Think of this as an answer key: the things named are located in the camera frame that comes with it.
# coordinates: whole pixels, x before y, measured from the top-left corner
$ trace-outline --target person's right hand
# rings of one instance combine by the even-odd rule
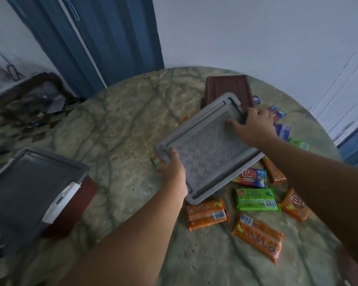
[[[276,129],[273,125],[273,116],[267,109],[260,110],[248,108],[248,118],[245,125],[239,124],[234,119],[228,119],[228,124],[233,126],[234,132],[243,143],[259,150],[271,138],[277,138]]]

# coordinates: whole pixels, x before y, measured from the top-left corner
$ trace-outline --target person's left hand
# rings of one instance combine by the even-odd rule
[[[174,148],[171,149],[171,162],[158,165],[157,172],[162,174],[164,185],[172,183],[173,186],[178,186],[179,190],[182,191],[183,198],[187,195],[186,170]]]

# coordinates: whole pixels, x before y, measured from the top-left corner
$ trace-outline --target gray lid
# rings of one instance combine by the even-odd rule
[[[71,182],[81,183],[88,171],[83,163],[40,149],[27,147],[17,153],[0,170],[0,232],[4,240],[17,244],[37,238],[48,226],[41,220],[54,199]]]
[[[260,160],[264,154],[243,144],[229,118],[245,123],[246,115],[233,93],[219,97],[157,144],[155,153],[168,163],[174,147],[186,168],[187,201],[198,204]]]

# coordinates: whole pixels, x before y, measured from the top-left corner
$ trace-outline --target marble table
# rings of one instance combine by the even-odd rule
[[[7,261],[12,281],[55,284],[77,259],[142,207],[161,186],[149,160],[153,145],[185,115],[200,109],[207,76],[233,74],[237,72],[184,67],[135,76],[82,103],[34,144],[89,165],[100,192],[67,239],[39,240]],[[280,123],[292,126],[292,137],[310,144],[315,153],[340,160],[325,130],[297,101],[253,77],[249,82],[261,106],[277,105],[287,113]],[[229,183],[216,193],[231,213],[229,223],[190,232],[183,213],[179,215],[158,285],[336,285],[339,242],[314,214],[300,223],[283,212],[253,213],[285,235],[276,266],[232,235],[236,211],[231,191]],[[276,187],[278,197],[285,191],[285,185]]]

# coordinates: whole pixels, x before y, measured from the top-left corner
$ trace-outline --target forearm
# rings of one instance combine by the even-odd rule
[[[260,146],[358,261],[358,168],[271,137]]]
[[[106,236],[64,279],[66,285],[153,285],[183,204],[166,183],[138,212]]]

